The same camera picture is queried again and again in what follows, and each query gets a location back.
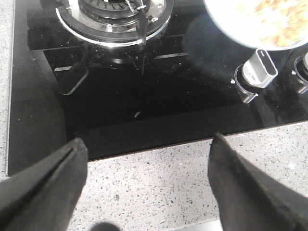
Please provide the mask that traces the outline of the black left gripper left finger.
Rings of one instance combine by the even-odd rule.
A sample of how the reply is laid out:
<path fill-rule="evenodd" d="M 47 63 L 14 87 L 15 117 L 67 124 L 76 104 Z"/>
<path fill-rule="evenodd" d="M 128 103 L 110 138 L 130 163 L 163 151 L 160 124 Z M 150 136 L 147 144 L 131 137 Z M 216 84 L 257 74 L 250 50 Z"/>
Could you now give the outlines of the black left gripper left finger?
<path fill-rule="evenodd" d="M 88 150 L 77 138 L 0 183 L 2 231 L 65 231 L 87 179 Z"/>

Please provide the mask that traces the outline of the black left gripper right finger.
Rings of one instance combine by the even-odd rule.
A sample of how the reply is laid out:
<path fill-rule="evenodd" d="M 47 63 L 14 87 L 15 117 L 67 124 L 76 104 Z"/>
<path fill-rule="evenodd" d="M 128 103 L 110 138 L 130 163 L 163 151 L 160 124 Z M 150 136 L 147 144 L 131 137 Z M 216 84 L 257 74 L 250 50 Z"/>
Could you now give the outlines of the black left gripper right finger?
<path fill-rule="evenodd" d="M 308 199 L 240 156 L 216 133 L 208 179 L 224 231 L 306 231 Z"/>

